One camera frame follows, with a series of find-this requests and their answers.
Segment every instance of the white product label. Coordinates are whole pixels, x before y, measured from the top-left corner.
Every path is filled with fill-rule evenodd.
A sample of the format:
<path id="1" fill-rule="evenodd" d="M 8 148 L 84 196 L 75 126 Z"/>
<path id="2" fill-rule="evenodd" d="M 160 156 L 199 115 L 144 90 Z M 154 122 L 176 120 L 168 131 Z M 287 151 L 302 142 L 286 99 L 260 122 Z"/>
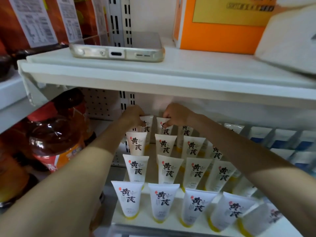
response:
<path id="1" fill-rule="evenodd" d="M 92 0 L 98 34 L 107 33 L 102 0 Z"/>
<path id="2" fill-rule="evenodd" d="M 57 0 L 69 42 L 82 39 L 74 0 Z"/>
<path id="3" fill-rule="evenodd" d="M 58 43 L 43 0 L 9 0 L 31 48 Z"/>

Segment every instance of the white shelf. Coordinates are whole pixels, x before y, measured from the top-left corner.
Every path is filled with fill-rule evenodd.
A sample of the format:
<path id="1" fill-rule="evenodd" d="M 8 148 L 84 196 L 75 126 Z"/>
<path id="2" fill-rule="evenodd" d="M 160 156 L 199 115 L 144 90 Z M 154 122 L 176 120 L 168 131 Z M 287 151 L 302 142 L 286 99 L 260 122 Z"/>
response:
<path id="1" fill-rule="evenodd" d="M 145 151 L 145 155 L 149 155 L 149 162 L 146 173 L 146 182 L 158 183 L 158 170 L 156 166 L 156 146 L 154 144 L 150 145 L 150 148 Z M 172 157 L 179 157 L 177 152 L 173 150 Z M 183 173 L 179 172 L 175 183 L 181 183 L 183 179 Z M 126 173 L 125 181 L 128 181 L 128 174 Z M 202 189 L 203 183 L 205 183 L 206 178 L 203 177 L 201 183 L 198 185 L 198 189 Z M 236 225 L 231 225 L 224 231 L 216 233 L 212 231 L 207 223 L 207 217 L 210 212 L 215 207 L 220 196 L 217 196 L 208 211 L 204 212 L 203 215 L 197 219 L 195 224 L 191 228 L 186 228 L 182 226 L 179 222 L 179 217 L 181 214 L 182 199 L 184 193 L 179 189 L 176 193 L 175 200 L 172 204 L 170 215 L 164 223 L 156 223 L 152 218 L 151 201 L 148 184 L 145 184 L 142 190 L 140 212 L 138 216 L 133 220 L 128 220 L 124 217 L 121 205 L 117 202 L 113 218 L 112 227 L 114 233 L 129 233 L 130 235 L 146 235 L 146 233 L 155 233 L 155 236 L 229 236 L 229 237 L 242 237 L 243 235 L 239 232 Z M 270 237 L 270 236 L 288 236 L 288 237 L 302 237 L 302 235 L 291 225 L 291 223 L 286 219 L 281 219 L 278 223 L 268 229 L 266 232 L 259 235 L 259 237 Z"/>
<path id="2" fill-rule="evenodd" d="M 315 108 L 316 80 L 310 77 L 251 55 L 178 50 L 170 39 L 162 42 L 161 63 L 80 59 L 65 48 L 28 56 L 21 67 L 50 84 Z"/>
<path id="3" fill-rule="evenodd" d="M 0 133 L 35 111 L 30 104 L 18 71 L 9 71 L 8 79 L 0 82 Z"/>

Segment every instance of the forearm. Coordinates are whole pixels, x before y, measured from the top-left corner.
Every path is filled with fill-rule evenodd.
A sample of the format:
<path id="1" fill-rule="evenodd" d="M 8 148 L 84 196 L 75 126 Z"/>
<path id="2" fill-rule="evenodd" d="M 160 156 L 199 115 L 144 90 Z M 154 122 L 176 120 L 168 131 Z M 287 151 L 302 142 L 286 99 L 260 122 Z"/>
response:
<path id="1" fill-rule="evenodd" d="M 304 236 L 314 234 L 314 178 L 265 147 L 204 115 L 190 115 L 189 124 L 216 146 Z"/>
<path id="2" fill-rule="evenodd" d="M 87 236 L 113 154 L 130 127 L 118 120 L 0 219 L 0 236 Z"/>

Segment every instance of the bottle cap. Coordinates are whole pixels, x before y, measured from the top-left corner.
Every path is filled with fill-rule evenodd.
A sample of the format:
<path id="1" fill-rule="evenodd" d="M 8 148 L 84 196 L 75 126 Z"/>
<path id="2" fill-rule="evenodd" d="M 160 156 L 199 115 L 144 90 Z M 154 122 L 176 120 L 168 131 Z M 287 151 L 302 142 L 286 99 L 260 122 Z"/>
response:
<path id="1" fill-rule="evenodd" d="M 28 115 L 27 118 L 30 121 L 43 121 L 49 118 L 53 118 L 57 115 L 57 110 L 54 106 L 54 103 L 51 101 L 38 108 L 32 114 Z"/>

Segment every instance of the charging port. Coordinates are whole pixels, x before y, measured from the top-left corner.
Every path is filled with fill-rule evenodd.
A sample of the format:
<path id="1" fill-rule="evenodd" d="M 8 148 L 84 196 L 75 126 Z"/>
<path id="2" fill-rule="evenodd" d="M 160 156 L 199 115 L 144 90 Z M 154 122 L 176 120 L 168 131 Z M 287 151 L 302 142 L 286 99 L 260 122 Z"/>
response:
<path id="1" fill-rule="evenodd" d="M 111 52 L 111 55 L 121 56 L 121 55 L 122 55 L 122 53 L 121 53 L 121 52 L 114 52 L 114 51 L 112 51 L 112 52 Z"/>

